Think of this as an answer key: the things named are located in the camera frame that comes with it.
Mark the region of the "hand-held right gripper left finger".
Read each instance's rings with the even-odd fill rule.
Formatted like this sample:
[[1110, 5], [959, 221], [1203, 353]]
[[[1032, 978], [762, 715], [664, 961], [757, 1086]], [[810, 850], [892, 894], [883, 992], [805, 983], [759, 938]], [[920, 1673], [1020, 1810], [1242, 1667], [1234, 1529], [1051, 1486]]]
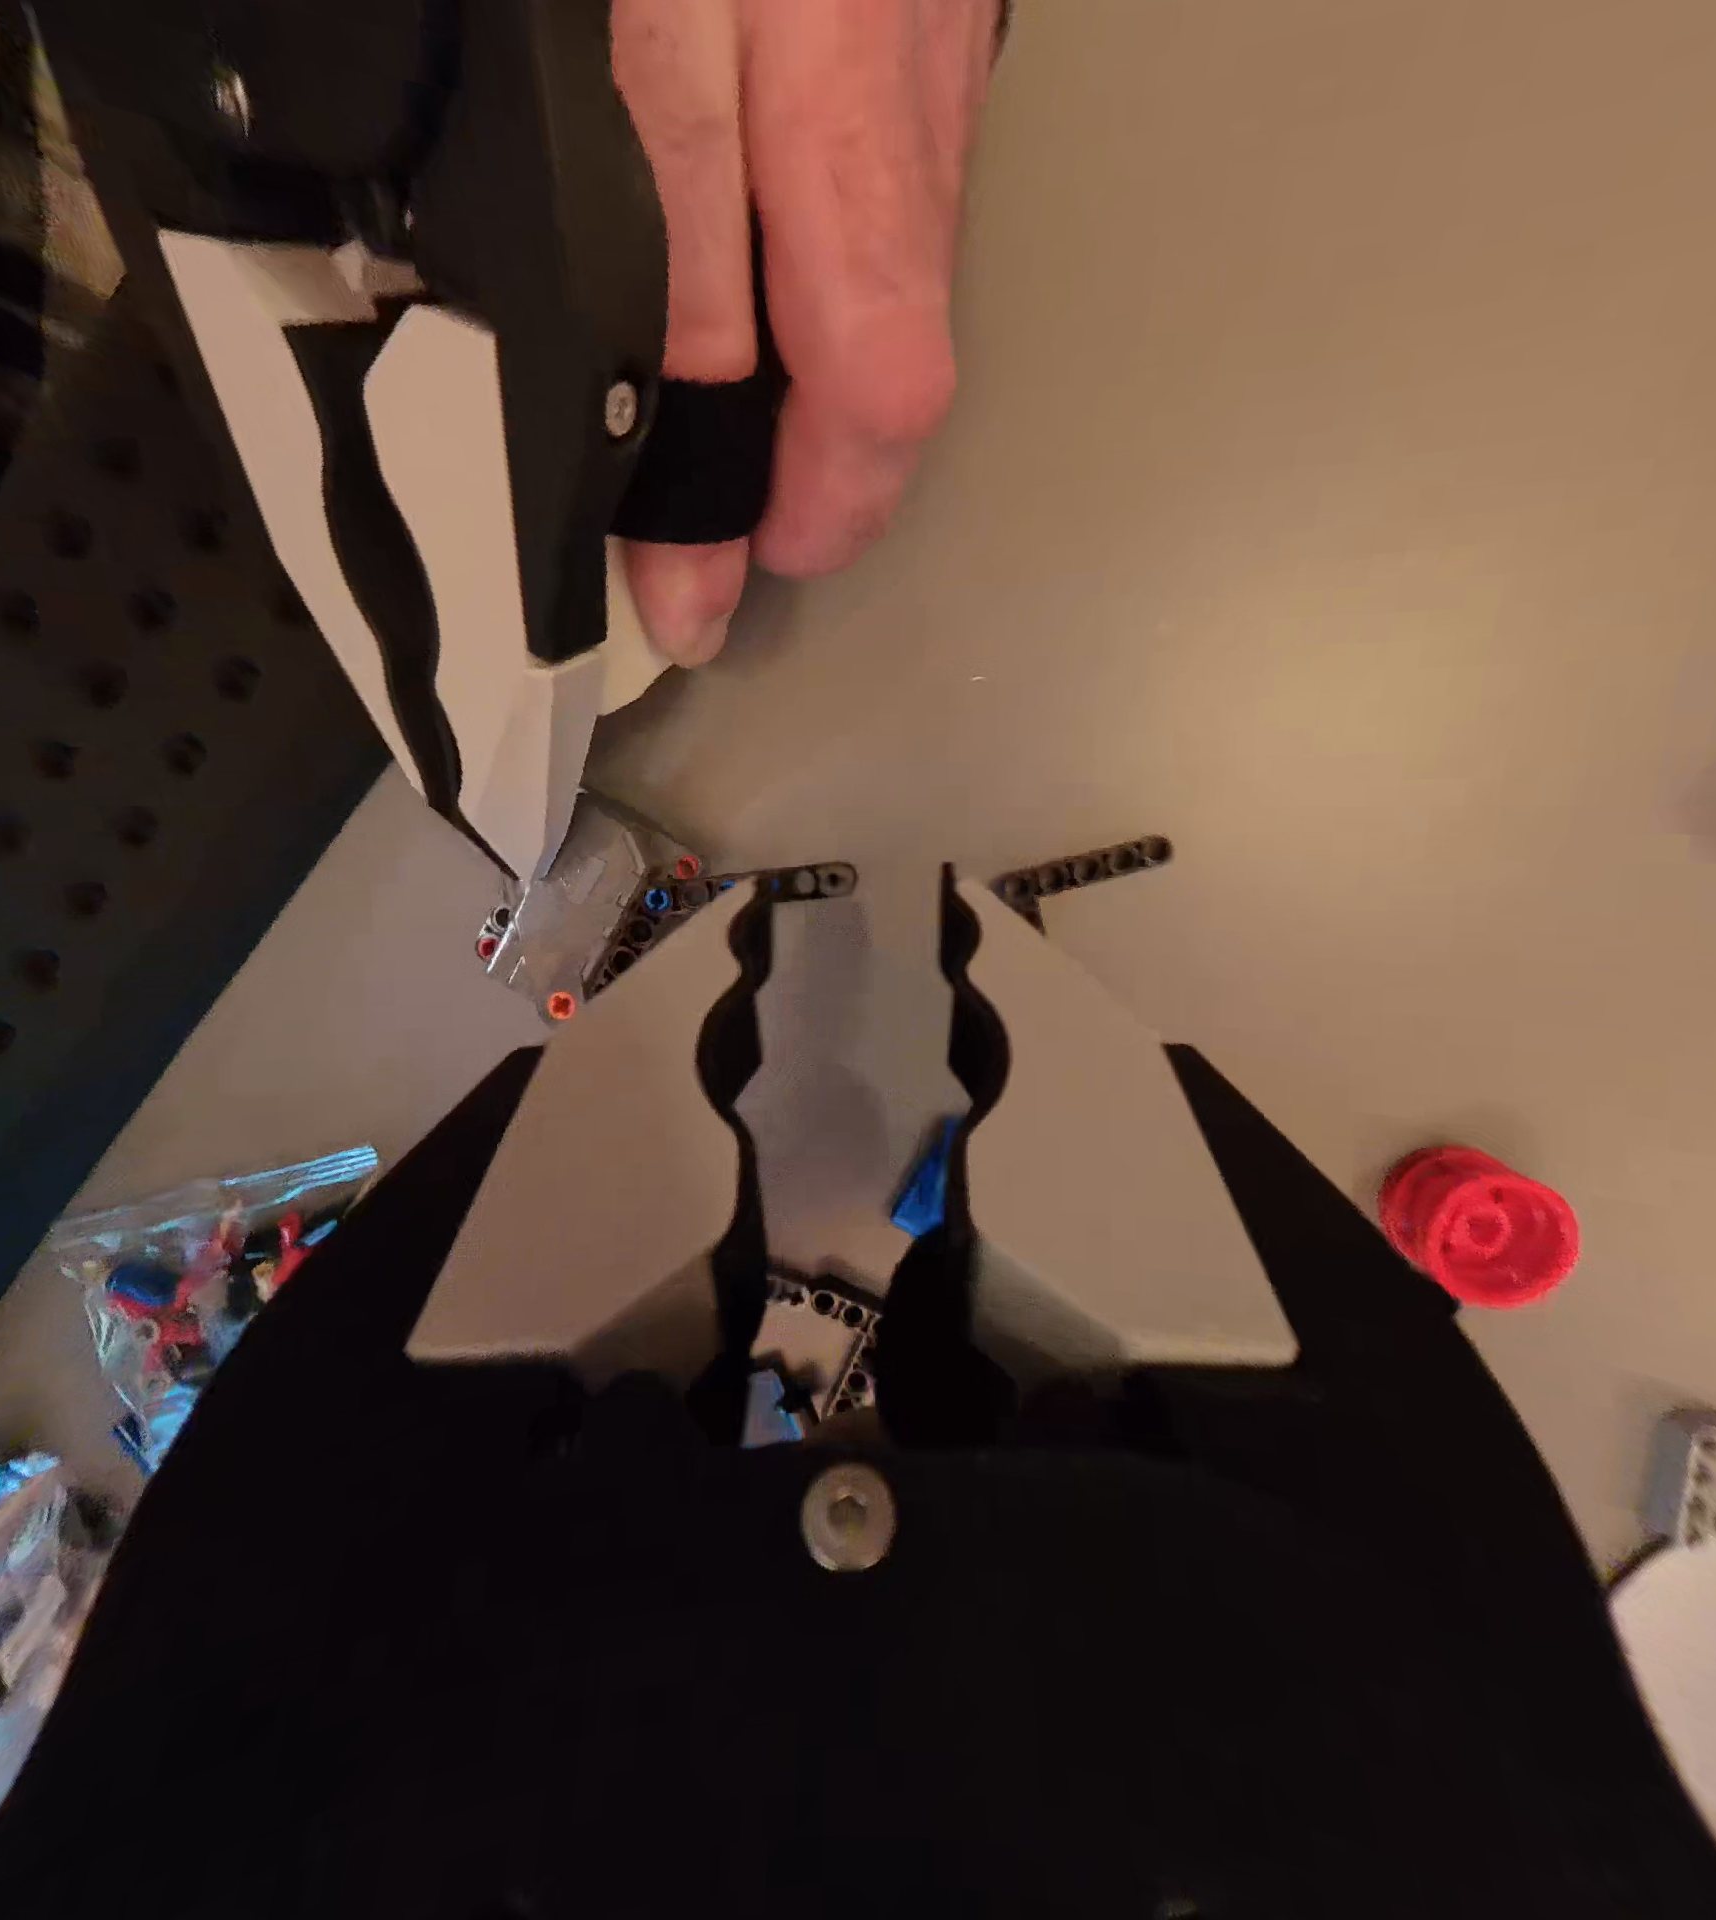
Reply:
[[767, 1302], [757, 994], [774, 897], [745, 878], [537, 1051], [406, 1342], [420, 1364], [557, 1361], [748, 1410]]

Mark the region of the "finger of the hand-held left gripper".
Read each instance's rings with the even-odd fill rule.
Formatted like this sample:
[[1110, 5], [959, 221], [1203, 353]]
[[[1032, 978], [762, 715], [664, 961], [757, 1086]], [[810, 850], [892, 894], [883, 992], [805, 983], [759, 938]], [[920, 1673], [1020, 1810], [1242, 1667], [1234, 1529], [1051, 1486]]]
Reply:
[[328, 250], [174, 228], [156, 240], [263, 529], [311, 624], [415, 793], [509, 879], [460, 821], [457, 751], [432, 692], [430, 590], [365, 419], [365, 374], [406, 305], [482, 322], [430, 300], [378, 300]]
[[456, 814], [514, 885], [545, 876], [606, 711], [606, 647], [529, 647], [493, 334], [412, 301], [364, 377], [375, 463], [436, 620], [432, 693], [456, 749]]

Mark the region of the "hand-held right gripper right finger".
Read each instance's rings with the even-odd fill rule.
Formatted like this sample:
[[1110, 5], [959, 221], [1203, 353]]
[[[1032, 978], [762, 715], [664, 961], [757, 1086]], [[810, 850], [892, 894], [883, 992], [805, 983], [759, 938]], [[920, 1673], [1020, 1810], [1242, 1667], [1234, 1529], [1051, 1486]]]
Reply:
[[1020, 1386], [1290, 1368], [1298, 1338], [1157, 1034], [970, 876], [942, 876], [938, 961], [965, 1094], [944, 1233], [973, 1346]]

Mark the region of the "black beam chassis assembly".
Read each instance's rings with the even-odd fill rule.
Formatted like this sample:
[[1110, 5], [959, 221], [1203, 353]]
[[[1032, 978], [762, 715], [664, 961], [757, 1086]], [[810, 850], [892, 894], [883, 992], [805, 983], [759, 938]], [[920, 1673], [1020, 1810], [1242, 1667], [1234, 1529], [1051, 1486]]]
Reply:
[[883, 1299], [836, 1269], [771, 1261], [752, 1336], [743, 1449], [797, 1444], [823, 1424], [870, 1414]]

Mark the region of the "grey pull-back motor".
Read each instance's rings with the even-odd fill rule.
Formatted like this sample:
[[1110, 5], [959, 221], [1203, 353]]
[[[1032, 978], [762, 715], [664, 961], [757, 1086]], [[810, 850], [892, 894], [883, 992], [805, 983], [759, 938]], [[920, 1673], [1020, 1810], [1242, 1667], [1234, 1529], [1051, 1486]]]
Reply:
[[533, 1005], [550, 1035], [574, 1022], [611, 948], [691, 848], [639, 809], [581, 787], [541, 876], [505, 887], [473, 933], [486, 978]]

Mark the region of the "grey desk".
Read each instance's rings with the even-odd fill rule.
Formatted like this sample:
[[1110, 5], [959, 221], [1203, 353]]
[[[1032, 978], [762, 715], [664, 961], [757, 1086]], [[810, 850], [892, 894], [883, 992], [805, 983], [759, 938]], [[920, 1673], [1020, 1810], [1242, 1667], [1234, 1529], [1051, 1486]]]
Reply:
[[1716, 1408], [1716, 4], [1021, 4], [946, 429], [759, 577], [597, 781], [782, 915], [743, 1112], [777, 1260], [883, 1283], [956, 1088], [938, 878], [1054, 901], [1354, 1202], [1477, 1144], [1582, 1224], [1468, 1318], [1595, 1558]]

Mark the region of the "person's left hand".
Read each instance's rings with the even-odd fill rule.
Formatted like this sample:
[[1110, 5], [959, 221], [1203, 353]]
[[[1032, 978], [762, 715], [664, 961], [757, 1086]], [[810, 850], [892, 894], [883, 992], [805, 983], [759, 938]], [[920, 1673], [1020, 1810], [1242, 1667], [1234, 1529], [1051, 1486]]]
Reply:
[[667, 229], [662, 370], [753, 372], [759, 229], [790, 376], [753, 532], [623, 544], [662, 657], [720, 654], [752, 565], [823, 577], [892, 526], [956, 391], [956, 241], [1003, 22], [993, 2], [611, 5], [611, 72]]

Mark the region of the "blue curved shell panel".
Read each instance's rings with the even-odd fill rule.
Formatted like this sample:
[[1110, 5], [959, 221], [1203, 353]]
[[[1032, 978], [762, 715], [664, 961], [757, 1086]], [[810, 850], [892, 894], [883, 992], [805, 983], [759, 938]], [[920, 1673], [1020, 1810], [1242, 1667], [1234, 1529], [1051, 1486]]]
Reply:
[[917, 1239], [944, 1224], [952, 1144], [962, 1115], [936, 1118], [920, 1135], [887, 1208], [887, 1220], [907, 1239]]

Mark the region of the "red wheel hub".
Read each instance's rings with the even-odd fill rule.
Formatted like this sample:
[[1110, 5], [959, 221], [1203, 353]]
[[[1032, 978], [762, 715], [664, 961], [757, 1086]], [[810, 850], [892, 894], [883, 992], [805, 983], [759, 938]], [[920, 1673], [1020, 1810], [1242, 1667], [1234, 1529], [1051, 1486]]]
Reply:
[[1575, 1269], [1580, 1221], [1566, 1197], [1465, 1144], [1418, 1147], [1376, 1192], [1380, 1232], [1460, 1305], [1511, 1312]]

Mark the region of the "small bag of red parts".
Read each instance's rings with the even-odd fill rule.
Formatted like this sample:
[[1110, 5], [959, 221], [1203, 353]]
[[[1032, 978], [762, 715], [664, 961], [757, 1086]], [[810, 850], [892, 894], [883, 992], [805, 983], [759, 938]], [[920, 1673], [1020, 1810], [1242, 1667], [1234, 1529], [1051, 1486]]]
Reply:
[[75, 1289], [119, 1414], [111, 1441], [154, 1475], [214, 1373], [382, 1171], [370, 1144], [202, 1176], [71, 1211], [40, 1256]]

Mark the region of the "dark perforated panel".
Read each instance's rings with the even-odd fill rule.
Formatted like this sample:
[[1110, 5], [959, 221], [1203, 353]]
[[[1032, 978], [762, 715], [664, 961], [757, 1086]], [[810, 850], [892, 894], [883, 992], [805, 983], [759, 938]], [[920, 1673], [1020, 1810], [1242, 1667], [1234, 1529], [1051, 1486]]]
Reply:
[[0, 1299], [389, 761], [189, 374], [117, 291], [0, 492]]

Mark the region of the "light grey short beam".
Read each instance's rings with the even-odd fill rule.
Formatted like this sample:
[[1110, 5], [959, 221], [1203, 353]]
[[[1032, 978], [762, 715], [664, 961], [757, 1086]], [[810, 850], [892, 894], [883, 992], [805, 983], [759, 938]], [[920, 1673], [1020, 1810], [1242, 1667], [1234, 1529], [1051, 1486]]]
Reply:
[[1648, 1448], [1637, 1524], [1669, 1547], [1699, 1547], [1716, 1533], [1716, 1408], [1666, 1410]]

